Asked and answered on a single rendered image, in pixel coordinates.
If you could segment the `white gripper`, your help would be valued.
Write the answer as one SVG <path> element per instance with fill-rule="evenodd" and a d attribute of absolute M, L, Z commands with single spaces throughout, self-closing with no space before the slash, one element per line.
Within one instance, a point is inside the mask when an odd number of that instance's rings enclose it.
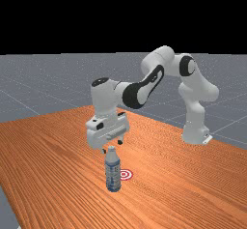
<path fill-rule="evenodd" d="M 89 146 L 106 154 L 104 144 L 115 138 L 118 139 L 119 145 L 124 143 L 124 134 L 129 131 L 129 122 L 126 113 L 121 112 L 103 117 L 94 116 L 86 123 L 86 128 Z"/>

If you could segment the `clear plastic bottle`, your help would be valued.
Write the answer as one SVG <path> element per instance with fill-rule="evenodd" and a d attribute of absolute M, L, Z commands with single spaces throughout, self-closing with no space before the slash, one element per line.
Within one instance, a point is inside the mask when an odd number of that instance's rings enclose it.
<path fill-rule="evenodd" d="M 121 161 L 114 146 L 109 146 L 105 156 L 106 187 L 111 192 L 121 189 Z"/>

